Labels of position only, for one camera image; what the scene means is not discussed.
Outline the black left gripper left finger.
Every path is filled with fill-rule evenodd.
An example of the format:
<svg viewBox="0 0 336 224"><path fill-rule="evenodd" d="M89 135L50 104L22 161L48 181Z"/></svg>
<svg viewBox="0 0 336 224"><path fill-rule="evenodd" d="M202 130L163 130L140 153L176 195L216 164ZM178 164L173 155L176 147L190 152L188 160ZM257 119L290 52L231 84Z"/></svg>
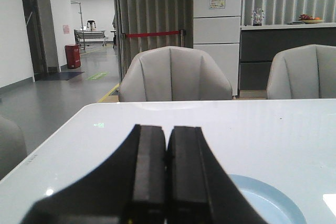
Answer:
<svg viewBox="0 0 336 224"><path fill-rule="evenodd" d="M165 136L136 124L99 166L34 203L22 223L164 223Z"/></svg>

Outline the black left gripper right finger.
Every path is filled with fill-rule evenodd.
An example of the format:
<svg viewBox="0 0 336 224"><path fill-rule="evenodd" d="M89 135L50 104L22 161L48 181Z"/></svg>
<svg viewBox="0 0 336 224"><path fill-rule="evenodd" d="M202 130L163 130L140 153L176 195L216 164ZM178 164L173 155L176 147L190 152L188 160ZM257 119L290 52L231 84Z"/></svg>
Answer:
<svg viewBox="0 0 336 224"><path fill-rule="evenodd" d="M265 223L223 170L200 127L174 127L167 156L168 223Z"/></svg>

